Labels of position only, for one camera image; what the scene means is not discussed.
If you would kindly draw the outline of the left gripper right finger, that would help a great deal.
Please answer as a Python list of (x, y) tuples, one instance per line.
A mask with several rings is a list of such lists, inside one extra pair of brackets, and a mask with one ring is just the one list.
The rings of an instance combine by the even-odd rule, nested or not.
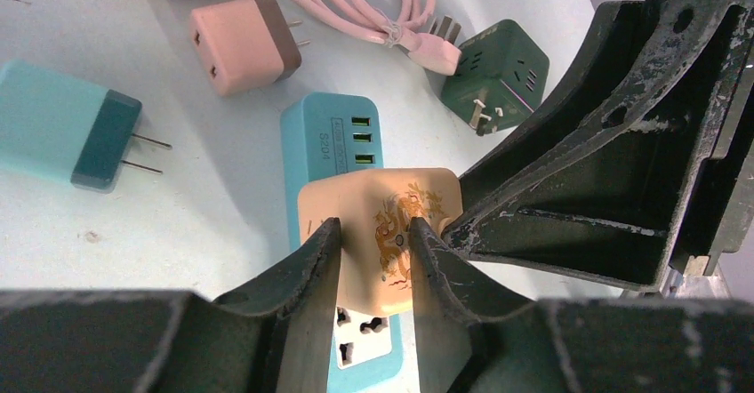
[(423, 392), (750, 392), (753, 307), (720, 299), (533, 301), (410, 223)]

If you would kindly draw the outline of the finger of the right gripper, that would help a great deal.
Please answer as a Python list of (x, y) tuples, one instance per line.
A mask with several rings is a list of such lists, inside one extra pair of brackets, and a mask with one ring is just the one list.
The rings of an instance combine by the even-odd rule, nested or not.
[(640, 292), (710, 275), (753, 222), (753, 0), (602, 3), (461, 193), (442, 238), (471, 261)]

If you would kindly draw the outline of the beige cube adapter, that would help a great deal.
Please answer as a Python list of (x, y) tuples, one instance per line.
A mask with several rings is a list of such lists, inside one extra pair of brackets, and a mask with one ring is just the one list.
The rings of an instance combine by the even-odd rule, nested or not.
[(376, 317), (412, 308), (409, 226), (437, 233), (462, 213), (461, 185), (446, 168), (373, 168), (306, 184), (297, 197), (300, 239), (329, 218), (341, 224), (336, 303)]

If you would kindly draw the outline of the teal power strip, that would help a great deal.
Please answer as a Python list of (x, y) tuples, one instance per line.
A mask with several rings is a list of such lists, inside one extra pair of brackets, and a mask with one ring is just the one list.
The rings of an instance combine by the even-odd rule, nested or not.
[[(304, 185), (383, 166), (379, 114), (362, 96), (313, 92), (281, 115), (288, 238), (301, 245), (298, 195)], [(404, 362), (400, 317), (337, 308), (327, 389), (370, 392), (396, 377)]]

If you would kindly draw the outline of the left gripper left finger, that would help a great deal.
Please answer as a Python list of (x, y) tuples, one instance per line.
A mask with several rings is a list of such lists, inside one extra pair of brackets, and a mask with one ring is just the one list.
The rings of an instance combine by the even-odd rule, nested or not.
[(209, 301), (189, 290), (4, 290), (4, 392), (324, 392), (341, 224)]

